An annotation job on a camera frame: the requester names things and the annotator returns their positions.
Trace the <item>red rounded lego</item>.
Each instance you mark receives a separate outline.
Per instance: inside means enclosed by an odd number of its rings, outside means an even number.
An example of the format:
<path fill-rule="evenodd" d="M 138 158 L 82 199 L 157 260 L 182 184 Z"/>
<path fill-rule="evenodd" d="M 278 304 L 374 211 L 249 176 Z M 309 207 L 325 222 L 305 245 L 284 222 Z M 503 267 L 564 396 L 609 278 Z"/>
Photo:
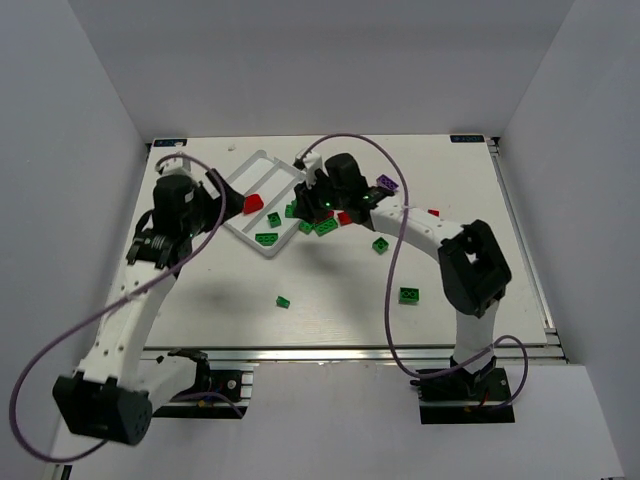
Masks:
<path fill-rule="evenodd" d="M 243 213 L 250 215 L 264 208 L 264 202 L 259 194 L 251 194 L 245 198 Z"/>

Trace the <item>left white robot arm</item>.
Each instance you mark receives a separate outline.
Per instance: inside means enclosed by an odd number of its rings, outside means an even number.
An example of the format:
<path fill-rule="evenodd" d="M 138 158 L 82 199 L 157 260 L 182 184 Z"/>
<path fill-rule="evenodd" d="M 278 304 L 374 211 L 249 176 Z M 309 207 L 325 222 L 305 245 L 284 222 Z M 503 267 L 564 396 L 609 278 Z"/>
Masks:
<path fill-rule="evenodd" d="M 161 175 L 153 207 L 134 228 L 120 294 L 123 305 L 101 317 L 94 345 L 72 376 L 59 377 L 53 397 L 68 430 L 76 435 L 136 445 L 152 415 L 182 395 L 211 392 L 215 381 L 205 353 L 176 348 L 141 369 L 151 327 L 196 236 L 239 215 L 245 198 L 225 180 L 214 183 L 218 197 L 179 169 Z"/>

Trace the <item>green lego square brick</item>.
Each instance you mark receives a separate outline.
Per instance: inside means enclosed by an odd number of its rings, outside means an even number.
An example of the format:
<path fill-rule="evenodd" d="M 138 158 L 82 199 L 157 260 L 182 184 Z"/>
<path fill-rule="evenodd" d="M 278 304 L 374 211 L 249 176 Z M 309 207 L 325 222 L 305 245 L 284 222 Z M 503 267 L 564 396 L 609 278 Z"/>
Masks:
<path fill-rule="evenodd" d="M 282 225 L 281 217 L 277 212 L 269 213 L 267 215 L 267 221 L 271 228 L 278 228 Z"/>

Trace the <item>green rounded lego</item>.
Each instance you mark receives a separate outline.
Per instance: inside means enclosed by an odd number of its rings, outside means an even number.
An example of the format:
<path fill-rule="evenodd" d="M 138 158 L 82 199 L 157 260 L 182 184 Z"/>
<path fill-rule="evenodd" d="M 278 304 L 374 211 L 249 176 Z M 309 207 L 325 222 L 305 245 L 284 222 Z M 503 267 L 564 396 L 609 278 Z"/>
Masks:
<path fill-rule="evenodd" d="M 289 203 L 285 207 L 285 217 L 286 218 L 295 218 L 295 203 Z"/>

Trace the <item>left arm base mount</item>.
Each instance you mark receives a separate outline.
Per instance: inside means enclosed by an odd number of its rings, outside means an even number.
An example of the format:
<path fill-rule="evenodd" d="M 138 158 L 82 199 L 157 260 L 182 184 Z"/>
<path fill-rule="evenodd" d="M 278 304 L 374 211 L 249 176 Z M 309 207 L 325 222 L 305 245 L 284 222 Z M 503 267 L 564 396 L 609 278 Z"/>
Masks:
<path fill-rule="evenodd" d="M 240 420 L 248 406 L 248 399 L 242 393 L 246 385 L 245 372 L 239 369 L 213 369 L 208 355 L 199 350 L 177 348 L 164 356 L 158 356 L 156 362 L 166 360 L 187 360 L 195 366 L 193 381 L 188 388 L 174 395 L 171 401 L 154 412 L 155 418 Z"/>

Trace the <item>small green curved lego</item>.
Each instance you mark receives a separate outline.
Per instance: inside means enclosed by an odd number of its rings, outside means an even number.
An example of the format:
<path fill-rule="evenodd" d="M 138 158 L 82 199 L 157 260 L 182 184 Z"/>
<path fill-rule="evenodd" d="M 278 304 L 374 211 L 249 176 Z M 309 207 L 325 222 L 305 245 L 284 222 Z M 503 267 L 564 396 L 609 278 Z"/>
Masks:
<path fill-rule="evenodd" d="M 276 298 L 276 305 L 281 308 L 288 308 L 290 306 L 290 301 L 282 296 L 278 296 Z"/>

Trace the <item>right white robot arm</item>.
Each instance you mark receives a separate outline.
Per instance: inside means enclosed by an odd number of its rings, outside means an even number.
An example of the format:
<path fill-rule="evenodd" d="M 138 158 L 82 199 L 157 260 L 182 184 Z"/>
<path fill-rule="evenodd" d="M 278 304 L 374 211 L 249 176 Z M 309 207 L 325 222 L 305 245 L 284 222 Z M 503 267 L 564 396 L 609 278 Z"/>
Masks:
<path fill-rule="evenodd" d="M 407 242 L 438 263 L 445 297 L 456 312 L 451 375 L 468 391 L 479 387 L 496 364 L 495 318 L 512 279 L 490 226 L 482 220 L 446 221 L 405 206 L 394 192 L 369 185 L 348 153 L 328 160 L 316 152 L 299 154 L 294 165 L 305 175 L 294 189 L 295 217 L 320 222 L 341 210 L 353 223 Z"/>

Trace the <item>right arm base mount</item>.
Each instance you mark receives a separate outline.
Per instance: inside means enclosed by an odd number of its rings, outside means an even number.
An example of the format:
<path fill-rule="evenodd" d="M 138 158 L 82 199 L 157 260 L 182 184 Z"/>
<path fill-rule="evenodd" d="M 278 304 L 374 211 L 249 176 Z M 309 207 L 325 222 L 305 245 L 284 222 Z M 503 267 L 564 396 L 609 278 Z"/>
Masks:
<path fill-rule="evenodd" d="M 412 379 L 422 425 L 513 424 L 511 398 L 504 368 L 495 368 L 477 386 L 469 387 L 458 374 L 431 380 Z"/>

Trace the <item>green L-shaped lego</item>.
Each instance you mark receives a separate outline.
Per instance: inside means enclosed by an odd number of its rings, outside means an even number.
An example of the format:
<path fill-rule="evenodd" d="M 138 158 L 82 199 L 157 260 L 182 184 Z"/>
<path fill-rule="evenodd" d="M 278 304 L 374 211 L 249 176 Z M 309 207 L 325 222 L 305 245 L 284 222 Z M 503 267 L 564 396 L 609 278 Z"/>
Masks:
<path fill-rule="evenodd" d="M 273 246 L 279 239 L 279 235 L 277 233 L 256 233 L 254 236 L 254 240 L 263 247 L 271 247 Z"/>

